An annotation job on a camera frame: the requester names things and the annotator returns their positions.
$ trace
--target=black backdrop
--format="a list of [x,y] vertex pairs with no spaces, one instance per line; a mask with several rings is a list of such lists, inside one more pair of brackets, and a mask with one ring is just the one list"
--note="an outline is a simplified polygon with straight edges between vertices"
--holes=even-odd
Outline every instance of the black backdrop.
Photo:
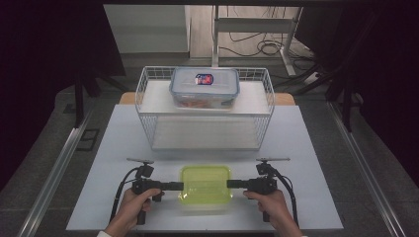
[[[364,99],[366,121],[419,186],[418,6],[409,0],[387,2],[355,60],[355,92]],[[304,8],[295,37],[326,71],[332,70],[346,56],[365,11]]]
[[76,73],[125,75],[102,4],[0,3],[0,187]]

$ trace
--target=label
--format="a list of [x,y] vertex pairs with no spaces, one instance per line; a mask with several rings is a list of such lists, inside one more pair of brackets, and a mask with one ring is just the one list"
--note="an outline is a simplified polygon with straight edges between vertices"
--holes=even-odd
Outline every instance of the label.
[[213,76],[211,74],[198,74],[195,77],[195,83],[197,85],[211,85],[213,82]]

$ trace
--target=blue container lid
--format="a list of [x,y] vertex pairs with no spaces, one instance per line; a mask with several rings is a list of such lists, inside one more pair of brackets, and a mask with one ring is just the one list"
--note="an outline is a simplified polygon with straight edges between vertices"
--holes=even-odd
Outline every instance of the blue container lid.
[[172,95],[206,94],[236,97],[240,92],[237,70],[233,68],[177,67],[170,83]]

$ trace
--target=white table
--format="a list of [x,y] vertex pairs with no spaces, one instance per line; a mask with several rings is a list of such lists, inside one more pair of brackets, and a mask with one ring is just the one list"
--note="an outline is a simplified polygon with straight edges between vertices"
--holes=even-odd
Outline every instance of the white table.
[[[232,179],[258,176],[258,157],[290,157],[291,161],[271,162],[293,182],[301,229],[343,228],[335,204],[308,136],[299,107],[278,106],[272,116],[259,151],[152,151],[135,107],[116,105],[101,146],[92,165],[67,230],[100,230],[109,221],[114,197],[124,175],[139,163],[126,158],[151,159],[155,168],[151,178],[161,182],[179,180],[185,165],[220,164],[232,171]],[[285,191],[289,210],[291,201]],[[233,190],[227,204],[184,205],[179,192],[167,191],[161,202],[152,204],[146,224],[135,229],[144,232],[273,231],[262,221],[255,200]]]

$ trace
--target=plastic food container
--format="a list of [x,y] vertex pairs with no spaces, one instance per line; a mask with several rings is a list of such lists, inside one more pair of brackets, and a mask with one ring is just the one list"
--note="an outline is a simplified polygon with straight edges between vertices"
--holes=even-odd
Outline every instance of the plastic food container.
[[233,68],[177,67],[170,83],[175,105],[184,109],[228,110],[239,92]]
[[180,172],[184,189],[179,195],[183,204],[217,204],[231,200],[227,180],[231,171],[226,166],[185,166]]

